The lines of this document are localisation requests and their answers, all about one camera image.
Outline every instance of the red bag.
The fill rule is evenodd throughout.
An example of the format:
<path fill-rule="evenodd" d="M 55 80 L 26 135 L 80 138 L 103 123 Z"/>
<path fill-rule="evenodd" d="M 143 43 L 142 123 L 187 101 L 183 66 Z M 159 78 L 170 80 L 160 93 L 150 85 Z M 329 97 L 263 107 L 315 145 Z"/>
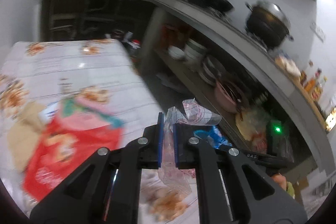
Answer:
<path fill-rule="evenodd" d="M 26 170 L 23 188 L 41 201 L 100 147 L 119 148 L 122 128 L 65 129 L 54 117 L 41 136 Z"/>

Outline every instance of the metal screw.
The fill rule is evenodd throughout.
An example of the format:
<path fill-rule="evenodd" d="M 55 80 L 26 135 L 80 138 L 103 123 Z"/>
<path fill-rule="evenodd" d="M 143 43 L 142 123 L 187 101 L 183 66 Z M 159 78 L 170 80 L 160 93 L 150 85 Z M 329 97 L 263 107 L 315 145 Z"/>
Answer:
<path fill-rule="evenodd" d="M 191 144 L 198 144 L 199 143 L 199 139 L 196 138 L 196 137 L 191 137 L 189 139 L 189 143 L 191 143 Z"/>
<path fill-rule="evenodd" d="M 145 138 L 145 137 L 139 138 L 138 139 L 138 143 L 139 144 L 146 144 L 146 143 L 148 143 L 148 139 Z"/>
<path fill-rule="evenodd" d="M 229 154 L 230 154 L 231 156 L 238 156 L 238 154 L 239 154 L 239 150 L 236 149 L 236 148 L 230 148 L 230 150 L 229 150 Z"/>
<path fill-rule="evenodd" d="M 101 147 L 98 149 L 98 155 L 99 156 L 105 156 L 108 153 L 108 149 L 106 147 Z"/>

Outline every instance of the countertop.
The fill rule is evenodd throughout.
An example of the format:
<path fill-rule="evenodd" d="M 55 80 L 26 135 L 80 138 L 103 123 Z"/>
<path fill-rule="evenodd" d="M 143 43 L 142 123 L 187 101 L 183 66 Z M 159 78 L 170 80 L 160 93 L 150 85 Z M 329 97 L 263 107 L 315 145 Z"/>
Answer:
<path fill-rule="evenodd" d="M 309 146 L 320 171 L 335 170 L 334 156 L 320 119 L 300 89 L 254 40 L 235 27 L 182 0 L 146 0 L 200 31 L 239 61 L 279 102 Z"/>

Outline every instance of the stack of bowls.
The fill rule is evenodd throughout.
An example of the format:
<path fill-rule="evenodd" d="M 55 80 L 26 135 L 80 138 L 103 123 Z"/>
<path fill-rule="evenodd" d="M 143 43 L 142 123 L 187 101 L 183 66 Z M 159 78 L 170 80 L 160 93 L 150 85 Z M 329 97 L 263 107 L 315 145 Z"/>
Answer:
<path fill-rule="evenodd" d="M 199 64 L 205 56 L 206 51 L 206 47 L 189 39 L 184 48 L 185 60 L 190 65 Z"/>
<path fill-rule="evenodd" d="M 226 72 L 224 66 L 213 56 L 208 55 L 201 68 L 198 71 L 199 76 L 204 82 L 209 85 L 215 86 L 216 79 L 220 78 Z"/>

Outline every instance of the transparent plastic wrapper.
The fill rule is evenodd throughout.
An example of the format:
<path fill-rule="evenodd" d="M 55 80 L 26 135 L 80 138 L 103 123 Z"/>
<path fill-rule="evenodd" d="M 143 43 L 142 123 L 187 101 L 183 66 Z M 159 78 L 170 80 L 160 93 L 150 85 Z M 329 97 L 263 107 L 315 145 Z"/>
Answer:
<path fill-rule="evenodd" d="M 169 108 L 164 124 L 164 138 L 162 151 L 162 164 L 158 176 L 170 188 L 179 191 L 187 197 L 192 190 L 187 181 L 187 174 L 175 167 L 174 138 L 172 126 L 175 123 L 184 123 L 193 126 L 215 126 L 222 117 L 210 110 L 201 107 L 195 99 L 184 100 L 184 116 L 176 107 Z"/>

